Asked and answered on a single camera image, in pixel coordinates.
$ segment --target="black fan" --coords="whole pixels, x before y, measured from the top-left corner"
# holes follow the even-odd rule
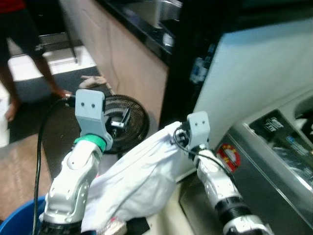
[[[149,117],[142,105],[126,95],[106,97],[106,129],[113,138],[107,154],[121,154],[141,143],[149,131]]]

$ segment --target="red sticker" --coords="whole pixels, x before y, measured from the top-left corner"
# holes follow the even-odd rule
[[[224,143],[217,151],[217,156],[222,159],[231,171],[236,170],[240,165],[240,156],[232,145]]]

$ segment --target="black shorts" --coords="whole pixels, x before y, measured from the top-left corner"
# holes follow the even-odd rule
[[[31,57],[44,53],[39,33],[26,9],[0,13],[0,65],[5,65],[11,57],[7,38]]]

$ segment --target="sink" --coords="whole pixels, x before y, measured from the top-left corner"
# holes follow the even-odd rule
[[[154,28],[161,28],[160,21],[178,20],[182,3],[177,0],[147,0],[125,5]]]

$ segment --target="black cable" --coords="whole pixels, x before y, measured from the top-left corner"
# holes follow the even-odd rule
[[[173,133],[173,138],[174,138],[174,141],[175,141],[175,144],[182,150],[184,150],[185,152],[187,153],[190,153],[194,156],[201,156],[201,157],[204,157],[204,158],[207,158],[207,159],[210,159],[212,160],[214,163],[216,163],[224,172],[225,174],[233,181],[233,183],[235,183],[235,178],[234,178],[234,175],[231,173],[231,171],[229,169],[227,169],[225,166],[223,166],[222,164],[220,164],[218,161],[216,161],[214,158],[211,158],[211,157],[208,157],[206,155],[203,155],[201,153],[196,153],[192,150],[189,150],[187,148],[185,148],[184,146],[182,146],[178,140],[177,140],[177,136],[176,136],[176,132],[179,130],[179,129],[182,129],[182,126],[179,126],[178,128],[175,129],[174,133]]]
[[[51,114],[54,112],[54,110],[58,107],[61,103],[66,103],[68,101],[68,98],[62,98],[57,100],[49,109],[47,114],[45,115],[41,126],[39,128],[38,133],[38,140],[37,140],[37,169],[36,169],[36,178],[35,178],[35,188],[34,188],[34,221],[33,221],[33,230],[32,235],[35,235],[36,232],[36,226],[37,226],[37,213],[38,213],[38,189],[39,189],[39,177],[40,177],[40,169],[41,169],[41,142],[43,139],[43,133],[45,124],[48,121]]]

